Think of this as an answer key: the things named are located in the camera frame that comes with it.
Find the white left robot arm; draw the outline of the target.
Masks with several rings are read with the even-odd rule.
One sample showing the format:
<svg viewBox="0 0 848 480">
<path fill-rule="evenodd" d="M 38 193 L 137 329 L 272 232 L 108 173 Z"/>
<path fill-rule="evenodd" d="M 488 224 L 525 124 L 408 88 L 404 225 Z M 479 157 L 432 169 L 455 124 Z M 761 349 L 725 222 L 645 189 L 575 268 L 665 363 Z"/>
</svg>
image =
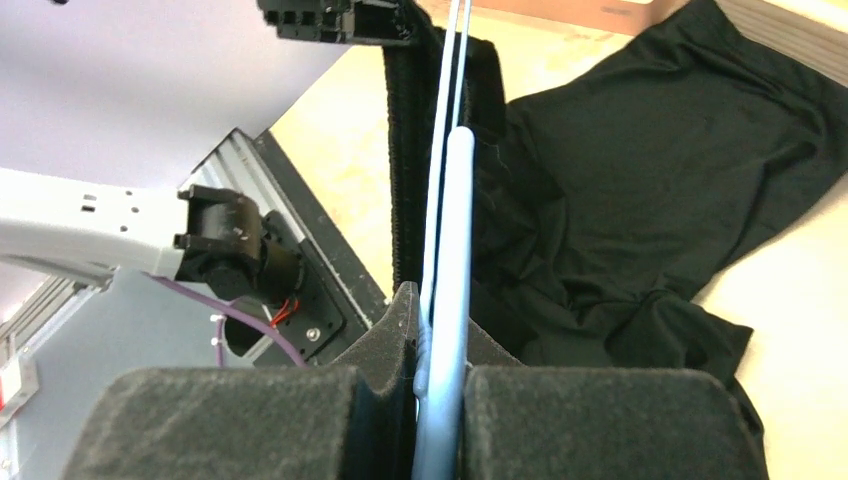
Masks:
<svg viewBox="0 0 848 480">
<path fill-rule="evenodd" d="M 132 189 L 10 169 L 1 172 L 1 257 L 90 285 L 123 267 L 271 304 L 305 277 L 300 252 L 235 190 Z"/>
</svg>

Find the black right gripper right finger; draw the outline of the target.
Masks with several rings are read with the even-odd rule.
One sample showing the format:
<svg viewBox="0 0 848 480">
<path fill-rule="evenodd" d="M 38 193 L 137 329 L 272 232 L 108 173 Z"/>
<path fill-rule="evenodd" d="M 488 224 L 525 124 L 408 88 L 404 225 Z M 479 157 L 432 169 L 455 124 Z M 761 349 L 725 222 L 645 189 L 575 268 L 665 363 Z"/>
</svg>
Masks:
<svg viewBox="0 0 848 480">
<path fill-rule="evenodd" d="M 695 370 L 527 367 L 468 332 L 464 479 L 764 479 L 739 404 Z"/>
</svg>

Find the light blue hanger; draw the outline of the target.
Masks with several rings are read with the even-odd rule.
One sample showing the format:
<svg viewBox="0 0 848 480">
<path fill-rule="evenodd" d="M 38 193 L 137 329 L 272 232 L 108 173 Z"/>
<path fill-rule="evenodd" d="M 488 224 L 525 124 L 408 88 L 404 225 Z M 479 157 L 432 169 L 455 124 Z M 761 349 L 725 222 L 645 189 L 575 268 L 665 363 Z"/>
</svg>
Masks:
<svg viewBox="0 0 848 480">
<path fill-rule="evenodd" d="M 450 5 L 430 155 L 412 478 L 452 479 L 461 437 L 471 283 L 474 133 L 460 123 L 472 4 Z"/>
</svg>

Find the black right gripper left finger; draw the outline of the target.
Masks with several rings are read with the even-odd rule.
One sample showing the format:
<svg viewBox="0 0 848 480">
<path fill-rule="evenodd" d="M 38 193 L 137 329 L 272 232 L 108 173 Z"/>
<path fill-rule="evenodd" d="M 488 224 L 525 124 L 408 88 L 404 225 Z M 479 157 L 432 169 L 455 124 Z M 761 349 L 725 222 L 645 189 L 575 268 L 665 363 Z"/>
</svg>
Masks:
<svg viewBox="0 0 848 480">
<path fill-rule="evenodd" d="M 328 365 L 144 369 L 116 379 L 66 479 L 407 479 L 419 294 Z"/>
</svg>

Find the black shorts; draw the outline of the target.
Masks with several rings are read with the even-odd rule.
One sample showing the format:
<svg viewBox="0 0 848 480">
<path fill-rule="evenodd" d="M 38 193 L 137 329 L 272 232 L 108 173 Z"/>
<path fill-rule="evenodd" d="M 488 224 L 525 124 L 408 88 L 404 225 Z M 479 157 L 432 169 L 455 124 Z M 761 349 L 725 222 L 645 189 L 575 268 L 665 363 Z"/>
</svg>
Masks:
<svg viewBox="0 0 848 480">
<path fill-rule="evenodd" d="M 506 101 L 471 39 L 472 318 L 524 364 L 736 379 L 752 331 L 696 294 L 847 171 L 847 90 L 692 1 L 565 85 Z"/>
</svg>

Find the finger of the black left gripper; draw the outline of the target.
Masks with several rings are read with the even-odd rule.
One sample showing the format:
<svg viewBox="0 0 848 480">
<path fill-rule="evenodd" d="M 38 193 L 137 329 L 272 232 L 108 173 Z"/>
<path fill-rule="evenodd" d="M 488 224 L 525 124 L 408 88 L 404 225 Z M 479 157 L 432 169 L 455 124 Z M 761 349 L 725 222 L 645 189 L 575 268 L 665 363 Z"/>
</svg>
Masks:
<svg viewBox="0 0 848 480">
<path fill-rule="evenodd" d="M 280 39 L 405 46 L 414 38 L 413 1 L 258 0 L 256 4 Z"/>
</svg>

